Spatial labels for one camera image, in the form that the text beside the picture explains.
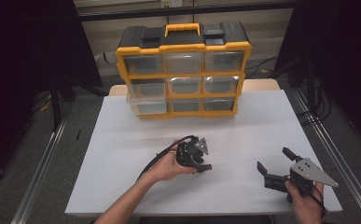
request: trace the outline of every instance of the electronic device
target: electronic device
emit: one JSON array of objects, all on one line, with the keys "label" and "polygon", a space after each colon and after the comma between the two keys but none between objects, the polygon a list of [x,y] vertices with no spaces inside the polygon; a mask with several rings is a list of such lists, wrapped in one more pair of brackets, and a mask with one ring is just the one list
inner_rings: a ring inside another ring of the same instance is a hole
[{"label": "electronic device", "polygon": [[324,207],[322,193],[319,192],[320,196],[322,197],[321,202],[312,195],[312,188],[314,188],[313,182],[319,182],[335,188],[337,188],[339,184],[329,175],[327,175],[322,169],[320,169],[320,167],[314,164],[309,158],[301,158],[300,156],[294,154],[287,147],[283,148],[283,153],[291,161],[296,161],[296,163],[290,167],[290,175],[280,176],[268,174],[267,169],[265,169],[261,162],[257,162],[257,169],[264,176],[264,187],[267,189],[275,189],[281,192],[286,192],[287,201],[292,203],[293,199],[285,186],[285,181],[289,180],[291,183],[294,183],[297,186],[299,194],[302,197],[312,197],[312,199],[322,207],[323,213],[325,214],[327,210]]},{"label": "electronic device", "polygon": [[182,166],[194,167],[197,169],[197,173],[212,170],[211,164],[202,164],[203,154],[209,154],[206,140],[204,138],[200,139],[198,136],[189,135],[174,141],[170,146],[166,147],[162,150],[162,152],[157,154],[157,156],[146,166],[137,179],[139,179],[142,174],[147,172],[151,166],[153,166],[160,158],[168,154],[171,150],[176,151],[176,161]]}]

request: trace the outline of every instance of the wall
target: wall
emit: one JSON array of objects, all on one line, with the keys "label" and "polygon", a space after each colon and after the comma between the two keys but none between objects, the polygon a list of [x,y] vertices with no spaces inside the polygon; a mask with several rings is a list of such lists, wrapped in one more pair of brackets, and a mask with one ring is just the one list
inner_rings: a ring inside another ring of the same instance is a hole
[{"label": "wall", "polygon": [[[265,2],[264,0],[255,1],[241,1],[241,0],[184,0],[183,6],[211,6],[211,5],[228,5],[228,4],[243,4],[247,2]],[[75,0],[78,6],[78,13],[91,12],[108,12],[108,11],[126,11],[126,10],[140,10],[146,8],[159,8],[160,1],[146,1],[127,4],[109,4],[108,0],[102,1],[87,1],[101,2],[103,6],[95,7],[81,7],[86,0]],[[253,59],[269,58],[277,55],[282,45],[285,31],[292,13],[292,9],[274,9],[261,11],[244,11],[244,12],[230,12],[230,13],[212,13],[195,15],[194,21],[206,24],[220,23],[221,21],[240,21],[243,24],[245,31],[253,45],[252,57]],[[192,15],[186,16],[171,16],[170,23],[189,23],[192,22]],[[103,52],[113,52],[116,50],[122,33],[128,26],[144,25],[146,27],[156,27],[166,24],[165,17],[154,18],[140,18],[127,19],[116,21],[87,21],[83,22],[87,38],[90,41],[90,47],[94,54]]]}]

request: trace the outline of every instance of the black clamp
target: black clamp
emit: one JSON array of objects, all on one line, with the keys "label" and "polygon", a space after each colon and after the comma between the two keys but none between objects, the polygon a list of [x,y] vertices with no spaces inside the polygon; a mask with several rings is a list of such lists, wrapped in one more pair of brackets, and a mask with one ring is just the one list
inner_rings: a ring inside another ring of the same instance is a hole
[{"label": "black clamp", "polygon": [[261,162],[257,162],[257,169],[264,176],[264,187],[287,193],[286,199],[289,203],[292,203],[293,198],[290,193],[288,193],[285,186],[285,181],[289,180],[297,186],[299,194],[302,197],[311,196],[314,201],[319,203],[324,214],[327,210],[324,207],[323,195],[321,195],[321,202],[312,195],[313,182],[319,182],[335,188],[337,188],[339,184],[321,170],[316,164],[314,164],[309,158],[301,158],[287,147],[283,148],[283,153],[291,161],[296,161],[296,163],[290,167],[290,175],[268,174],[267,169],[265,169]]},{"label": "black clamp", "polygon": [[211,164],[201,165],[203,162],[203,154],[209,155],[206,140],[198,137],[193,137],[189,142],[182,142],[178,144],[176,150],[177,162],[186,167],[194,167],[197,173],[202,173],[207,170],[212,170]]}]

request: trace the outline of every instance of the forearm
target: forearm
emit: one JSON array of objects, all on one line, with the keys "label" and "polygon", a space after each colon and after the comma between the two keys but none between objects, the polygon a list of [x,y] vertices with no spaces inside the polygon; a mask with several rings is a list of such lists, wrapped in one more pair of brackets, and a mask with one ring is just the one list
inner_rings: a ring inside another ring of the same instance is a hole
[{"label": "forearm", "polygon": [[149,175],[143,175],[130,189],[128,189],[115,203],[113,203],[99,218],[95,224],[126,223],[142,201],[148,190],[156,183]]}]

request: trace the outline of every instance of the person's left hand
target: person's left hand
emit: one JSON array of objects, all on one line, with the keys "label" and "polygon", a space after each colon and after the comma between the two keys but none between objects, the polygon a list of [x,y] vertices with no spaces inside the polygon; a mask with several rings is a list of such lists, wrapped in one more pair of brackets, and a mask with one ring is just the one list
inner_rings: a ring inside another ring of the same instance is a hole
[{"label": "person's left hand", "polygon": [[161,180],[170,180],[177,175],[197,172],[197,169],[194,167],[185,167],[177,163],[176,149],[177,145],[172,147],[172,150],[170,150],[168,154],[160,158],[145,175],[150,175],[154,181],[158,182]]}]

